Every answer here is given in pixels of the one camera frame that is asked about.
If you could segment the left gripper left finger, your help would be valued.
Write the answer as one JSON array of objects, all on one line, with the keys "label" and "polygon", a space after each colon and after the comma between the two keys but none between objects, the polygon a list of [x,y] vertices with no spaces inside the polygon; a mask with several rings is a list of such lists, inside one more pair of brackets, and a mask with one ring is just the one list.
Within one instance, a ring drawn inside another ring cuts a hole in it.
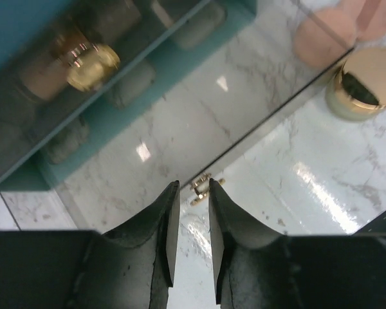
[{"label": "left gripper left finger", "polygon": [[179,206],[174,181],[106,233],[0,231],[0,308],[165,308]]}]

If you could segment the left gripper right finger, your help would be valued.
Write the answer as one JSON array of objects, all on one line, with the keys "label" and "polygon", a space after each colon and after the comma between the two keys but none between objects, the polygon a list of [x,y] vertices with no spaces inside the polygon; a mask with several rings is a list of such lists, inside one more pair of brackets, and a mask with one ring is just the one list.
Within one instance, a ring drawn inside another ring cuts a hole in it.
[{"label": "left gripper right finger", "polygon": [[386,211],[351,235],[290,236],[215,180],[208,211],[221,308],[386,308]]}]

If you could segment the teal drawer organizer box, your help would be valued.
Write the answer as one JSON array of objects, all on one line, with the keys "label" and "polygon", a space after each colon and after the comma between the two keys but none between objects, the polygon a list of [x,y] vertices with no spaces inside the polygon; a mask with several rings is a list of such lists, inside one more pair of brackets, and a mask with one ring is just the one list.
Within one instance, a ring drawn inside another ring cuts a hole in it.
[{"label": "teal drawer organizer box", "polygon": [[121,63],[87,92],[34,104],[17,89],[42,33],[0,74],[0,230],[105,232],[172,181],[190,196],[312,94],[318,70],[293,52],[299,24],[334,1],[138,1]]}]

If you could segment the round gold compact jar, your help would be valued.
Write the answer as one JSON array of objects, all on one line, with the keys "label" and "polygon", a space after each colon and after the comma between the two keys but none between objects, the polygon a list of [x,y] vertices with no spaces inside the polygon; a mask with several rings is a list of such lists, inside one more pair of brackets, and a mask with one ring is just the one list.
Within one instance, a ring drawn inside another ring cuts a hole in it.
[{"label": "round gold compact jar", "polygon": [[346,58],[326,89],[329,109],[349,121],[364,121],[386,109],[386,47],[369,47]]}]

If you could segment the pink powder puff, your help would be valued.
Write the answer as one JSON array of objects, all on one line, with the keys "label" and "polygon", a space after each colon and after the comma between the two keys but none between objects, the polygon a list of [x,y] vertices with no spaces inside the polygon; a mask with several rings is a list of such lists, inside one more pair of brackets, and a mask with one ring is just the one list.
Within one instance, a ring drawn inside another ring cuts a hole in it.
[{"label": "pink powder puff", "polygon": [[358,39],[375,41],[386,35],[386,0],[357,1]]},{"label": "pink powder puff", "polygon": [[353,18],[339,8],[326,7],[309,14],[293,37],[293,52],[306,65],[321,70],[354,46]]}]

